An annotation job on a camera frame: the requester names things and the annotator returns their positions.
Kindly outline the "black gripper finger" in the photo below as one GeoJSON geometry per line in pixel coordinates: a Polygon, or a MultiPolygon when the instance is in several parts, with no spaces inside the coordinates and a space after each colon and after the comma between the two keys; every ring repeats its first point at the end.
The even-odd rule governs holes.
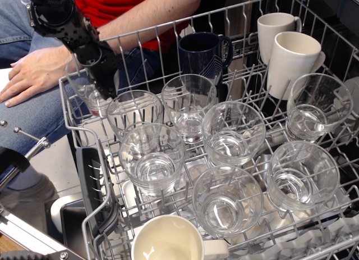
{"type": "Polygon", "coordinates": [[[95,86],[103,99],[114,99],[117,96],[119,79],[99,79],[95,86]]]}

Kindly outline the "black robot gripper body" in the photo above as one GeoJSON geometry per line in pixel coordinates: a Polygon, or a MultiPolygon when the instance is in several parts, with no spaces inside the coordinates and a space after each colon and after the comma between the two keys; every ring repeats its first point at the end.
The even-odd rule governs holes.
{"type": "Polygon", "coordinates": [[[105,41],[85,43],[75,50],[79,63],[88,71],[88,79],[97,88],[114,88],[118,71],[117,54],[105,41]]]}

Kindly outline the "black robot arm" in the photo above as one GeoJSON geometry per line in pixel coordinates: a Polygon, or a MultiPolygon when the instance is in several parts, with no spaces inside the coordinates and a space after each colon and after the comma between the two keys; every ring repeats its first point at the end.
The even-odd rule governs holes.
{"type": "Polygon", "coordinates": [[[115,98],[119,86],[118,58],[77,7],[75,0],[31,0],[30,25],[43,37],[59,39],[88,70],[88,80],[103,99],[115,98]]]}

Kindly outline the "person's bare forearm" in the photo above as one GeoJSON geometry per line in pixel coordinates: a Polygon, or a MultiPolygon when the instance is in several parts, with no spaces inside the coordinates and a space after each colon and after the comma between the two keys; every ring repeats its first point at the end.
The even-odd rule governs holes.
{"type": "Polygon", "coordinates": [[[200,3],[201,0],[145,0],[100,27],[100,39],[106,39],[116,52],[128,51],[169,30],[171,26],[165,23],[191,16],[200,3]]]}

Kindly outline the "person's bare hand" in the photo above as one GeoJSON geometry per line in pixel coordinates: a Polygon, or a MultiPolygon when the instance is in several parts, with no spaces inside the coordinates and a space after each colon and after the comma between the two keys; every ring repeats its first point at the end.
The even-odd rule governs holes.
{"type": "Polygon", "coordinates": [[[72,60],[65,46],[35,50],[11,64],[9,82],[1,90],[1,102],[6,107],[16,106],[37,94],[58,85],[65,68],[72,60]]]}

